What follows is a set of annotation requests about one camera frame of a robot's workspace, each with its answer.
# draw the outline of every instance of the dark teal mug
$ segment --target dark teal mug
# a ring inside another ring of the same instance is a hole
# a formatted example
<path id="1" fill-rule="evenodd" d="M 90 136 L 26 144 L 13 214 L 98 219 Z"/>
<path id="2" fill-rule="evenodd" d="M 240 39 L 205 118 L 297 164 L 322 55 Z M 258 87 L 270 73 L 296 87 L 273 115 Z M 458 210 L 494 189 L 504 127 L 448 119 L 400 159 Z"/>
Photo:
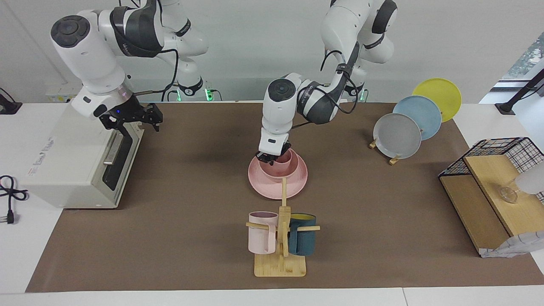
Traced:
<path id="1" fill-rule="evenodd" d="M 298 231 L 299 227 L 311 227 L 316 224 L 316 217 L 308 213 L 292 213 L 288 234 L 289 253 L 298 256 L 310 256 L 316 248 L 316 231 Z"/>

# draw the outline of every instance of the plate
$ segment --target plate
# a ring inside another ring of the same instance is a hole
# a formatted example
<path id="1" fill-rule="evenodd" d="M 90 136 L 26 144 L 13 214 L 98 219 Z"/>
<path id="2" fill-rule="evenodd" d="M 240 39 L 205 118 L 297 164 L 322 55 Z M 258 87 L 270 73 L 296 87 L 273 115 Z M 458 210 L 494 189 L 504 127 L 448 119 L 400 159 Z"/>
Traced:
<path id="1" fill-rule="evenodd" d="M 431 78 L 419 84 L 412 95 L 431 99 L 442 112 L 442 122 L 453 118 L 461 108 L 461 92 L 452 82 L 444 78 Z"/>
<path id="2" fill-rule="evenodd" d="M 421 145 L 419 126 L 403 114 L 387 114 L 374 126 L 378 149 L 390 158 L 400 160 L 414 155 Z"/>
<path id="3" fill-rule="evenodd" d="M 436 104 L 424 96 L 409 96 L 395 105 L 393 113 L 410 117 L 421 129 L 421 140 L 434 136 L 442 124 L 442 114 Z"/>
<path id="4" fill-rule="evenodd" d="M 295 153 L 295 155 L 298 158 L 298 165 L 296 170 L 287 177 L 288 198 L 293 197 L 302 191 L 308 181 L 308 168 L 306 167 L 306 163 L 298 154 Z M 249 164 L 248 178 L 251 187 L 264 197 L 281 200 L 281 178 L 274 178 L 266 174 L 259 163 L 261 162 L 254 157 Z"/>

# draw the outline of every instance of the black wire rack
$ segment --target black wire rack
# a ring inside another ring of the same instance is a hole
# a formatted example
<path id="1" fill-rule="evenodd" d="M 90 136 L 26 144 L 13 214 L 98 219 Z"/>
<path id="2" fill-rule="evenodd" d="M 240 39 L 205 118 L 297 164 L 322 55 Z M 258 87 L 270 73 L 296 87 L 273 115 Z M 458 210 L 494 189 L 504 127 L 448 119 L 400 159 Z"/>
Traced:
<path id="1" fill-rule="evenodd" d="M 485 139 L 474 145 L 438 177 L 469 175 L 471 171 L 468 169 L 464 158 L 485 155 L 506 155 L 519 173 L 524 173 L 537 164 L 544 162 L 544 154 L 528 137 Z M 536 196 L 544 204 L 544 192 Z"/>

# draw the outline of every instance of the white appliance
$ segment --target white appliance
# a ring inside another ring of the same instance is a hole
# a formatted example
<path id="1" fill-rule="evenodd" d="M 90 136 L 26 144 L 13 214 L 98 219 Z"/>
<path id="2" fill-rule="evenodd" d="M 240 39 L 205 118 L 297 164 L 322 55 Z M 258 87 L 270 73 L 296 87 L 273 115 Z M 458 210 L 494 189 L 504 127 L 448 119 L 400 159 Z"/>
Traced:
<path id="1" fill-rule="evenodd" d="M 20 187 L 56 207 L 116 208 L 144 133 L 136 123 L 125 127 L 126 135 L 106 130 L 66 107 L 28 161 Z"/>

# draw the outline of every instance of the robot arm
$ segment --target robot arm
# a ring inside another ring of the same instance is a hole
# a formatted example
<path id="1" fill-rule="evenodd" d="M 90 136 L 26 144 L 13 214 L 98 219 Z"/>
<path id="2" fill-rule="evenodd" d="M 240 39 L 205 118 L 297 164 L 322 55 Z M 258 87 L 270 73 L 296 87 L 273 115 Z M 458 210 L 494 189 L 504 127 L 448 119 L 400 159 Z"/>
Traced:
<path id="1" fill-rule="evenodd" d="M 81 11 L 57 21 L 51 39 L 60 57 L 83 82 L 72 105 L 85 117 L 100 118 L 106 128 L 141 121 L 158 131 L 162 122 L 155 104 L 141 106 L 129 90 L 115 56 L 162 58 L 177 67 L 176 85 L 188 96 L 203 84 L 196 64 L 188 57 L 205 53 L 208 45 L 192 28 L 179 0 L 142 0 L 139 9 Z"/>
<path id="2" fill-rule="evenodd" d="M 308 122 L 325 124 L 336 116 L 338 102 L 345 90 L 358 95 L 366 76 L 360 62 L 363 59 L 386 62 L 393 53 L 393 45 L 385 37 L 385 31 L 394 21 L 396 12 L 397 6 L 392 0 L 332 1 L 321 27 L 325 52 L 334 54 L 339 62 L 331 85 L 325 87 L 297 74 L 287 75 L 269 85 L 263 102 L 261 141 L 256 154 L 261 162 L 273 164 L 290 148 L 288 138 L 295 112 Z"/>

